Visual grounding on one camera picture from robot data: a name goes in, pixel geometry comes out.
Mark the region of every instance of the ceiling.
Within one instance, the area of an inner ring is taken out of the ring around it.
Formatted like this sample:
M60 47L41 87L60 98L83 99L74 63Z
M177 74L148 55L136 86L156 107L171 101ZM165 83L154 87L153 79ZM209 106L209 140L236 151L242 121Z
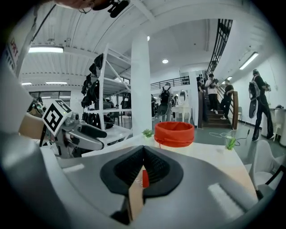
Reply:
M40 7L37 26L52 6L47 3ZM82 85L89 66L107 43L116 51L128 53L138 30L151 37L152 72L165 67L164 58L169 59L169 67L206 62L214 46L217 18L244 19L248 12L246 4L237 0L130 0L115 19L107 10L82 14L56 6L33 45L63 46L64 53L28 54L20 78L37 85L48 80Z

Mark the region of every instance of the gray floor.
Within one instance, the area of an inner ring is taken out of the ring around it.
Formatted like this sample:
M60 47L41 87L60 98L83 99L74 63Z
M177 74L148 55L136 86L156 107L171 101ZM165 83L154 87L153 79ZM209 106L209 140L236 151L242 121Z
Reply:
M154 130L154 126L159 122L159 119L152 120L152 128ZM130 117L123 116L123 127L131 129L132 128L132 120ZM218 138L211 136L210 133L228 133L231 129L225 128L204 128L204 129L195 129L195 140L194 142L203 143L203 144L214 144L214 145L225 145L225 138ZM244 164L252 164L254 159L254 153L256 149L256 142L252 142L254 128L249 125L243 125L241 123L238 124L238 128L236 131L233 131L232 134L235 134L235 138L246 138L238 140L240 146L235 146L234 149L237 152L238 156L241 158ZM260 136L259 139L267 140L266 138ZM272 150L272 154L275 158L286 155L286 148L282 147L278 141L273 142L272 140L267 140Z

